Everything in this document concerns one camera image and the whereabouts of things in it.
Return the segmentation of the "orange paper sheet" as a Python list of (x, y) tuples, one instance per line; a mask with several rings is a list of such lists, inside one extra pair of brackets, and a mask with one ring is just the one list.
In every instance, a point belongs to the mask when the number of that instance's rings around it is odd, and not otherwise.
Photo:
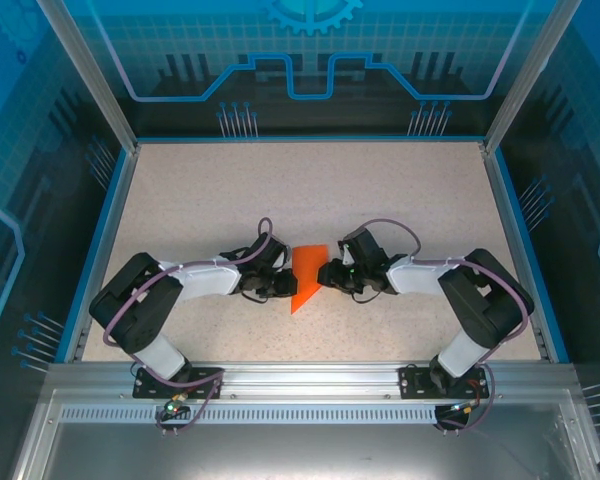
[(297, 280), (296, 293), (291, 297), (290, 313), (294, 315), (320, 290), (318, 272), (329, 261), (326, 244), (297, 246), (292, 249), (292, 271)]

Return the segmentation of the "grey metal tray panel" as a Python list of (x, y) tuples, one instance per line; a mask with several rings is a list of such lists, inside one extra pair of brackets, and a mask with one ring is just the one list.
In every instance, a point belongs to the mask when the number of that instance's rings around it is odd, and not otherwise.
[(436, 407), (437, 423), (200, 424), (206, 407), (149, 424), (61, 423), (38, 407), (10, 480), (600, 480), (600, 452), (568, 399)]

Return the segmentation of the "aluminium mounting rail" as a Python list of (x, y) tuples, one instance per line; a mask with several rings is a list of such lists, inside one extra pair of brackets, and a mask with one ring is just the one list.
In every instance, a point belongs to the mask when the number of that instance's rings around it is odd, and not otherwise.
[[(396, 363), (224, 363), (224, 402), (397, 401), (409, 384)], [(492, 362), (493, 398), (504, 403), (556, 403), (582, 395), (570, 364)], [(84, 362), (50, 367), (41, 396), (78, 402), (122, 402), (131, 398), (132, 378), (123, 362)]]

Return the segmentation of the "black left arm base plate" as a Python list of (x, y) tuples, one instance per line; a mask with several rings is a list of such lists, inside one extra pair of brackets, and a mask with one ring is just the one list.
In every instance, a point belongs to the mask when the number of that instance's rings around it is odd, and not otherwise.
[[(220, 368), (192, 367), (188, 377), (178, 380), (178, 383), (191, 383), (206, 379), (221, 372)], [(213, 386), (213, 381), (202, 383), (196, 387), (175, 388), (156, 380), (145, 368), (139, 368), (135, 373), (132, 397), (135, 399), (170, 399), (184, 393), (188, 399), (204, 400)]]

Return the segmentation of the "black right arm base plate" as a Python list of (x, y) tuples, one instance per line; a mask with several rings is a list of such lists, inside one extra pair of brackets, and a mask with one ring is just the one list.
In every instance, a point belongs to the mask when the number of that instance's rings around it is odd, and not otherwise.
[(431, 369), (408, 364), (397, 370), (397, 377), (403, 400), (490, 397), (486, 370), (482, 367), (471, 368), (463, 376), (454, 378), (441, 368)]

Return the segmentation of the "aluminium table side rail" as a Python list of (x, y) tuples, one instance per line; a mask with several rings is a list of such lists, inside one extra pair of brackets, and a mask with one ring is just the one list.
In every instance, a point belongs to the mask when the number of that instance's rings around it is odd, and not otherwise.
[(89, 329), (88, 307), (99, 291), (107, 270), (139, 152), (140, 150), (128, 153), (122, 150), (116, 162), (56, 350), (55, 363), (73, 362), (83, 331)]
[(518, 282), (527, 291), (535, 306), (534, 312), (529, 318), (528, 330), (533, 334), (541, 360), (553, 363), (553, 345), (547, 333), (544, 305), (539, 295), (524, 243), (523, 234), (526, 232), (526, 227), (522, 220), (517, 197), (509, 188), (507, 182), (509, 177), (502, 168), (497, 156), (494, 153), (487, 153), (485, 149), (481, 151), (481, 154)]

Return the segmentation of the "aluminium frame post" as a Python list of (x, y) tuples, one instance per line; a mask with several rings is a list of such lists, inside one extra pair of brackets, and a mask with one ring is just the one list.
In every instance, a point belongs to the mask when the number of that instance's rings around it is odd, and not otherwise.
[(121, 147), (127, 153), (135, 154), (138, 140), (64, 2), (62, 0), (36, 0), (36, 3), (44, 13)]
[(556, 0), (554, 8), (548, 15), (529, 55), (487, 131), (482, 148), (482, 153), (486, 157), (493, 156), (500, 146), (537, 79), (546, 68), (581, 2), (582, 0)]

